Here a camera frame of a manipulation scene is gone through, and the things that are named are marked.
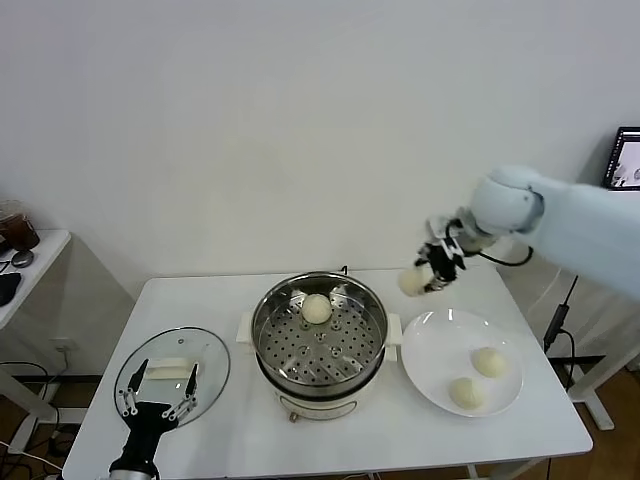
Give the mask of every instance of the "white table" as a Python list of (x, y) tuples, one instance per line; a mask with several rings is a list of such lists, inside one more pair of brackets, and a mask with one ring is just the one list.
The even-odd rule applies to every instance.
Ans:
[[(38, 235), (40, 236), (40, 243), (33, 249), (35, 254), (33, 263), (23, 269), (16, 269), (9, 265), (3, 272), (20, 272), (22, 280), (11, 302), (0, 307), (0, 329), (11, 321), (13, 315), (71, 239), (71, 235), (66, 230), (39, 230)], [(11, 260), (14, 253), (15, 251), (13, 250), (7, 252), (0, 256), (0, 261)], [(49, 385), (46, 397), (41, 399), (0, 368), (0, 394), (5, 395), (30, 413), (22, 422), (11, 441), (11, 452), (21, 450), (26, 446), (33, 429), (38, 423), (54, 423), (56, 421), (56, 411), (48, 402), (55, 395), (57, 388), (58, 384)], [(84, 411), (85, 409), (79, 408), (61, 408), (59, 409), (60, 422), (80, 423), (84, 417)]]
[(401, 362), (382, 367), (372, 395), (346, 417), (292, 424), (258, 371), (234, 344), (240, 316), (288, 275), (154, 279), (145, 286), (107, 366), (71, 454), (65, 480), (108, 477), (128, 431), (113, 404), (113, 384), (127, 356), (152, 335), (178, 326), (217, 333), (229, 347), (231, 374), (218, 401), (200, 419), (160, 441), (164, 479), (282, 477), (374, 472), (516, 461), (494, 471), (514, 478), (545, 457), (591, 449), (592, 442), (536, 339), (489, 265), (478, 263), (448, 289), (409, 299), (397, 270), (352, 272), (403, 325), (430, 308), (455, 307), (491, 318), (520, 347), (525, 382), (505, 413), (468, 419), (431, 404)]

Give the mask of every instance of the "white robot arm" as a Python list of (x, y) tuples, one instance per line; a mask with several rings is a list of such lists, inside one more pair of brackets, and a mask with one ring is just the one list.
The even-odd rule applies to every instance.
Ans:
[(512, 235), (559, 267), (640, 300), (640, 203), (626, 196), (501, 167), (462, 217), (471, 240)]
[[(408, 295), (441, 290), (457, 278), (458, 268), (465, 268), (464, 257), (504, 235), (530, 247), (527, 258), (512, 266), (526, 263), (535, 249), (564, 269), (640, 300), (640, 203), (524, 167), (501, 167), (484, 178), (470, 207), (448, 221), (444, 238), (433, 238), (418, 252), (415, 266), (429, 264), (433, 276), (425, 282), (422, 269), (406, 270), (399, 278), (401, 289)], [(566, 304), (556, 309), (544, 336), (545, 351), (568, 311)]]

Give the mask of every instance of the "glass lid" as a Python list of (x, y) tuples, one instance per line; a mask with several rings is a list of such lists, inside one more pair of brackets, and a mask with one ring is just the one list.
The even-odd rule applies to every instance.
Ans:
[(113, 398), (120, 416), (134, 414), (135, 402), (166, 403), (178, 428), (192, 422), (218, 399), (229, 378), (224, 342), (207, 330), (182, 327), (147, 340), (124, 363)]

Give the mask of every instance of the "table leg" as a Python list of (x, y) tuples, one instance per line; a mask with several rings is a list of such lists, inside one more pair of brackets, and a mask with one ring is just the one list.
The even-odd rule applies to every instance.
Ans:
[(0, 394), (24, 408), (27, 412), (42, 418), (55, 418), (56, 411), (37, 394), (0, 368)]
[[(571, 370), (571, 367), (567, 365), (565, 366), (565, 369), (568, 373), (569, 370)], [(573, 382), (578, 383), (582, 377), (584, 377), (584, 372), (579, 365), (575, 365), (572, 376)], [(611, 417), (607, 413), (607, 409), (604, 408), (604, 405), (598, 398), (595, 390), (585, 390), (580, 398), (571, 397), (571, 401), (573, 403), (584, 403), (600, 430), (613, 430), (615, 428), (613, 420), (611, 420)]]
[[(48, 386), (43, 386), (40, 394), (44, 394), (44, 401), (50, 402), (53, 400), (59, 383), (51, 383)], [(60, 425), (80, 425), (84, 420), (84, 415), (87, 412), (86, 408), (58, 408), (57, 414), (54, 412), (52, 417), (38, 417), (35, 414), (28, 415), (18, 427), (15, 435), (11, 439), (9, 445), (9, 453), (19, 453), (24, 451), (29, 443), (31, 435), (35, 431), (36, 427), (40, 424), (60, 424)]]
[(640, 353), (640, 342), (636, 335), (629, 335), (615, 342), (608, 350), (607, 356), (569, 389), (569, 396), (574, 401), (580, 401), (585, 393), (598, 388), (633, 360)]
[(491, 471), (489, 478), (492, 480), (512, 480), (519, 477), (542, 460), (544, 460), (544, 458), (531, 458), (529, 460), (521, 460), (519, 462), (503, 463)]

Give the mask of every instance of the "power outlet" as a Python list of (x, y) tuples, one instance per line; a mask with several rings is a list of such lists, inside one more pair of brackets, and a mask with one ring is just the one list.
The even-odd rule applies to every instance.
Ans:
[(75, 340), (69, 337), (57, 337), (49, 339), (51, 345), (58, 352), (71, 352), (78, 349), (78, 344)]

